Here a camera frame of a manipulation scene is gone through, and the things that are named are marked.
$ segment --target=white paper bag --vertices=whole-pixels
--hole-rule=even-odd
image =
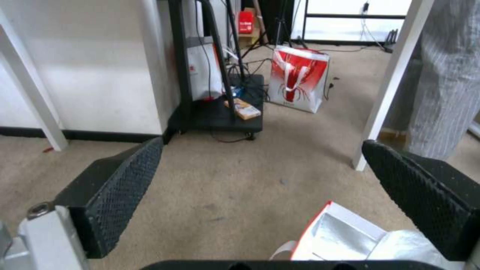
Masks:
[[[314,50],[277,46],[268,89],[270,101],[316,113],[322,103],[329,59]]]

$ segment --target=white bag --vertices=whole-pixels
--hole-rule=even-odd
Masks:
[[[270,101],[316,113],[322,103],[329,56],[309,49],[277,46],[272,61]]]
[[[223,84],[220,67],[212,44],[205,44],[205,50],[210,61],[210,94],[213,99],[222,95]],[[190,82],[192,85],[192,99],[209,98],[208,93],[208,61],[202,46],[187,49]]]

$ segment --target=black frame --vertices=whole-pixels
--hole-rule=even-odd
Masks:
[[[318,13],[308,13],[308,2],[305,0],[305,16],[303,17],[303,29],[301,40],[310,43],[320,43],[320,44],[336,44],[336,45],[376,45],[376,42],[372,41],[344,41],[344,40],[316,40],[308,39],[305,40],[305,29],[307,26],[308,18],[342,18],[342,19],[393,19],[393,20],[404,20],[406,16],[403,15],[368,15],[368,14],[318,14]]]
[[[170,13],[170,22],[173,34],[173,44],[175,47],[176,58],[176,71],[180,85],[180,105],[174,110],[173,114],[168,120],[168,127],[165,131],[165,143],[168,143],[171,137],[176,133],[181,134],[190,130],[207,130],[207,131],[232,131],[248,133],[249,137],[253,137],[254,133],[260,132],[263,126],[263,114],[259,117],[242,120],[235,114],[235,105],[233,102],[231,85],[241,86],[245,88],[245,93],[250,94],[250,97],[245,95],[240,98],[247,103],[252,104],[258,110],[263,111],[263,92],[260,95],[252,95],[259,86],[264,83],[263,77],[258,75],[249,75],[246,78],[245,74],[241,72],[239,78],[235,76],[229,77],[225,65],[225,59],[223,58],[222,46],[220,43],[220,37],[218,36],[218,29],[215,22],[215,15],[213,13],[212,6],[209,0],[195,0],[202,4],[202,11],[204,12],[204,20],[207,22],[209,33],[213,39],[215,46],[216,60],[220,68],[222,75],[222,82],[225,88],[225,97],[219,97],[214,100],[196,100],[192,99],[192,85],[190,82],[190,72],[188,63],[187,48],[190,44],[196,44],[198,42],[188,42],[185,38],[185,26],[183,21],[183,0],[167,0]],[[231,4],[229,0],[226,0],[228,6],[229,22],[234,27],[233,15],[231,14]]]

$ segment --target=striped pants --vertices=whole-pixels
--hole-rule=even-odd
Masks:
[[[384,127],[445,160],[480,110],[480,0],[436,0]]]

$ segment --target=floor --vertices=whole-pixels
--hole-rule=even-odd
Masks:
[[[91,260],[92,269],[138,269],[168,259],[268,259],[298,239],[327,200],[386,230],[414,229],[370,169],[356,172],[350,165],[390,55],[375,48],[328,53],[329,76],[339,79],[316,114],[267,104],[264,131],[253,142],[222,144],[198,132],[175,137],[118,246]],[[262,48],[248,58],[270,55]],[[269,64],[260,69],[266,80],[269,70]],[[93,160],[134,145],[71,141],[63,152],[42,153],[45,139],[0,136],[0,219],[14,233],[31,205],[51,200]],[[479,141],[465,135],[449,162],[480,180]]]

